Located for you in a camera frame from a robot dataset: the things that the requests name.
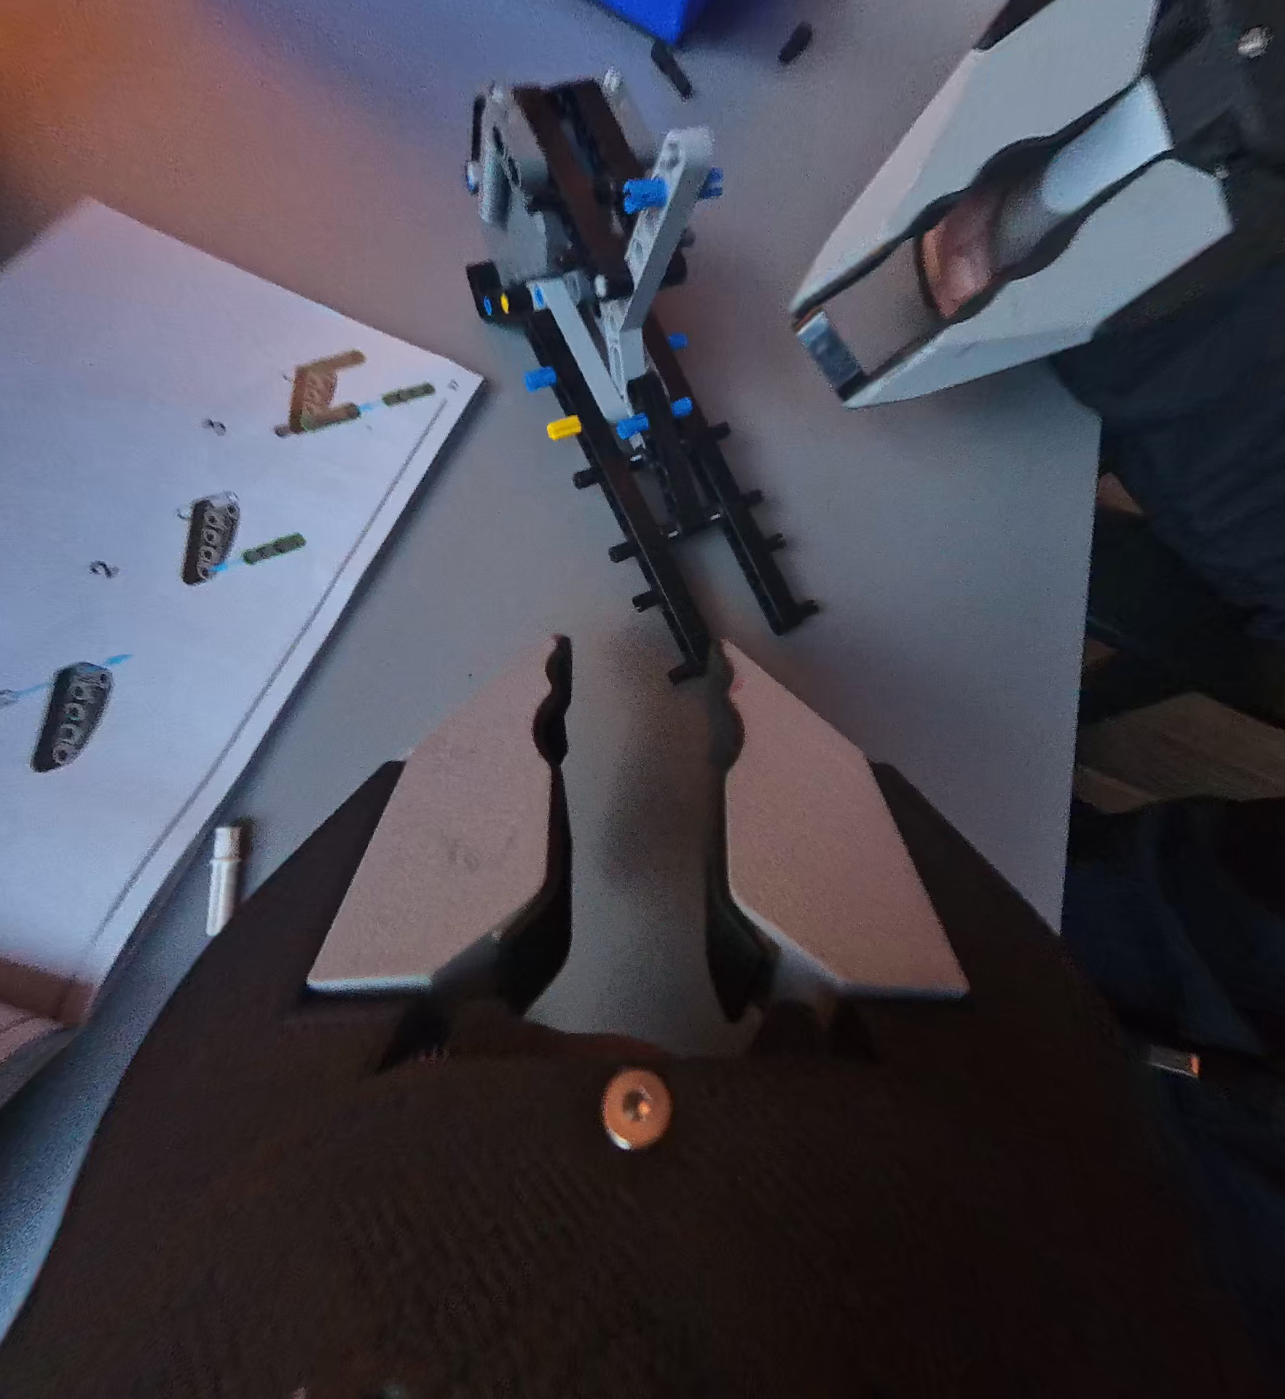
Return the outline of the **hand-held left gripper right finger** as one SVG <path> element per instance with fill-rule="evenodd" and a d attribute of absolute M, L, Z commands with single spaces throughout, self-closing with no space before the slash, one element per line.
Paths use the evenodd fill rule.
<path fill-rule="evenodd" d="M 707 968 L 724 1016 L 967 998 L 865 751 L 731 641 L 710 652 L 708 699 Z"/>

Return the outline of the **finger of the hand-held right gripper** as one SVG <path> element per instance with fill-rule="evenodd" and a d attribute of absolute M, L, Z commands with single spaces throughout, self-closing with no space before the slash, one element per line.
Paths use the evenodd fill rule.
<path fill-rule="evenodd" d="M 1034 167 L 1143 73 L 1156 2 L 1046 2 L 988 29 L 846 210 L 797 290 L 802 320 L 982 184 Z"/>
<path fill-rule="evenodd" d="M 1089 341 L 1233 229 L 1226 184 L 1185 163 L 1118 183 L 1050 251 L 1001 272 L 956 317 L 867 371 L 825 307 L 797 337 L 851 409 L 898 404 L 1050 357 Z"/>

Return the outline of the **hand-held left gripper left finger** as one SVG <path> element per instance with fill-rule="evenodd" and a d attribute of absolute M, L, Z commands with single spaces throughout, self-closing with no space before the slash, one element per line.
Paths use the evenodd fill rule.
<path fill-rule="evenodd" d="M 530 646 L 413 748 L 306 973 L 319 994 L 491 996 L 571 949 L 571 641 Z"/>

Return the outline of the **black and grey lego chassis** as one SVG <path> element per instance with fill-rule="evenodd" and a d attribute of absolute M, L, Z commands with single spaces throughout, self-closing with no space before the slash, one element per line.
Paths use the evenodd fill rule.
<path fill-rule="evenodd" d="M 490 255 L 465 274 L 477 315 L 518 330 L 535 357 L 530 394 L 553 394 L 553 440 L 578 440 L 580 490 L 599 489 L 635 564 L 637 611 L 657 609 L 678 648 L 676 685 L 704 675 L 710 630 L 678 559 L 683 539 L 718 533 L 762 617 L 785 635 L 819 611 L 778 564 L 784 533 L 757 518 L 682 363 L 683 332 L 655 307 L 686 282 L 692 218 L 724 193 L 710 126 L 655 133 L 619 70 L 554 86 L 487 83 L 473 98 L 465 184 Z"/>

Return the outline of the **white lego pin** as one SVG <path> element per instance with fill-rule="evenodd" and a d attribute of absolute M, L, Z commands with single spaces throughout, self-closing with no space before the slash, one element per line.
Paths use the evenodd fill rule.
<path fill-rule="evenodd" d="M 205 934 L 221 934 L 240 903 L 246 831 L 241 824 L 216 827 L 209 861 L 209 909 Z"/>

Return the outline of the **person's dark clothing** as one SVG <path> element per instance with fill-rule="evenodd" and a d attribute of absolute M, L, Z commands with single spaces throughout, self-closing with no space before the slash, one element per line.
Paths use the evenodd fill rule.
<path fill-rule="evenodd" d="M 1054 363 L 1147 524 L 1285 642 L 1285 254 Z M 1083 811 L 1061 930 L 1158 1074 L 1213 1267 L 1285 1393 L 1285 796 Z"/>

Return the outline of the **blue plastic bin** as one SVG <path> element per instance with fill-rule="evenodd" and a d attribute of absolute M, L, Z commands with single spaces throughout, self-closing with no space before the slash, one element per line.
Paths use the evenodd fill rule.
<path fill-rule="evenodd" d="M 683 43 L 692 30 L 702 23 L 714 2 L 707 0 L 676 0 L 676 2 L 652 2 L 652 0 L 603 0 L 594 5 L 606 11 L 615 18 L 649 32 L 652 39 L 664 43 Z"/>

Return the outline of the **white instruction booklet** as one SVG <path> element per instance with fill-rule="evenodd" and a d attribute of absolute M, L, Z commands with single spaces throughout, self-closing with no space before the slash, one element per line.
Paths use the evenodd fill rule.
<path fill-rule="evenodd" d="M 89 1020 L 482 384 L 93 199 L 0 271 L 0 1112 Z"/>

